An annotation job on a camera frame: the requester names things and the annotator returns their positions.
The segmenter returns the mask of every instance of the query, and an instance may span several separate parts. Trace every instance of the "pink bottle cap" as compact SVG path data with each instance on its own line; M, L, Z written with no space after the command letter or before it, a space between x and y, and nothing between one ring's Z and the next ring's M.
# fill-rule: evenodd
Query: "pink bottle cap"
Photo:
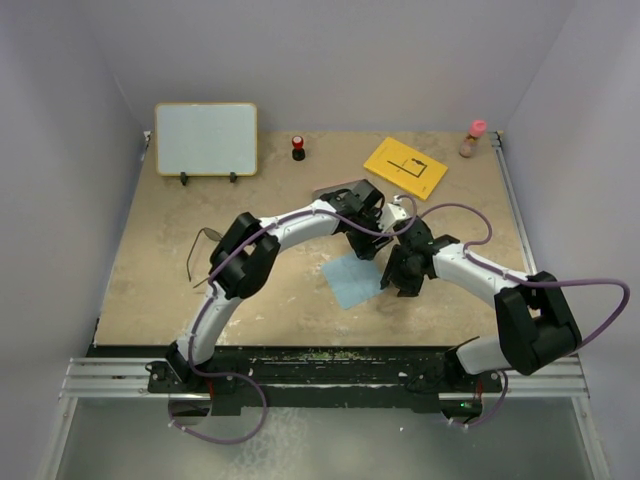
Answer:
M487 122L484 120L474 120L469 128L469 135L479 138L487 132Z

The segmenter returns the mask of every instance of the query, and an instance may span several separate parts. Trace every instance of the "wall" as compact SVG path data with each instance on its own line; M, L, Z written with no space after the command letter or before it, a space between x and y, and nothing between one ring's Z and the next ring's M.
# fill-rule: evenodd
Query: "wall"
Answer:
M637 478L640 417L640 3L581 0L506 129L506 157L539 268L615 276L627 311L581 352L615 478ZM618 301L569 292L583 332Z
M574 0L77 0L146 129L252 101L268 130L502 129Z
M68 0L0 3L2 478L33 478L87 347L142 133Z

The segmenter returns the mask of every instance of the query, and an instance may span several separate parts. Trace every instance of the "salt shaker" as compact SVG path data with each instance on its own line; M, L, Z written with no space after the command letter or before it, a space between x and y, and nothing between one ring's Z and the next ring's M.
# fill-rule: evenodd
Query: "salt shaker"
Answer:
M458 151L461 156L469 158L476 153L478 148L478 140L487 131L487 122L484 120L474 120L469 128L469 133L460 144Z

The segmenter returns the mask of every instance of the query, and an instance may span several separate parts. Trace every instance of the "tabletop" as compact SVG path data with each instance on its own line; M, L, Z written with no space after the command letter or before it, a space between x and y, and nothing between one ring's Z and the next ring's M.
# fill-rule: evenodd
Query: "tabletop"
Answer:
M291 158L291 137L302 135L307 157ZM96 345L167 345L197 313L205 286L193 288L209 270L215 243L201 238L193 253L194 280L186 260L199 229L224 233L240 213L274 216L311 203L312 192L366 178L386 198L403 193L376 177L363 163L391 136L448 166L420 210L460 202L484 212L493 240L474 251L522 270L521 243L498 160L488 139L470 159L458 155L464 133L454 132L270 132L258 137L258 172L230 183L223 177L194 177L182 186L156 172L152 140L143 164L126 228L105 297ZM461 241L484 238L481 220L456 208L425 217L434 236ZM380 271L391 246L374 262ZM245 300L229 321L220 344L244 345L455 345L497 331L495 313L479 299L442 280L425 281L415 298L398 298L394 288L348 310L338 304L322 265L349 254L344 235L317 238L276 260L267 284Z

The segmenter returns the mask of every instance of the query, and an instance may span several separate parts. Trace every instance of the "blue cloth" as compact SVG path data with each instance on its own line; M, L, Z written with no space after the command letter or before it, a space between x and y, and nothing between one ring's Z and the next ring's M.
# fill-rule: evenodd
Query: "blue cloth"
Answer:
M359 260L354 253L325 263L322 273L345 310L382 293L382 274L377 265L372 261Z

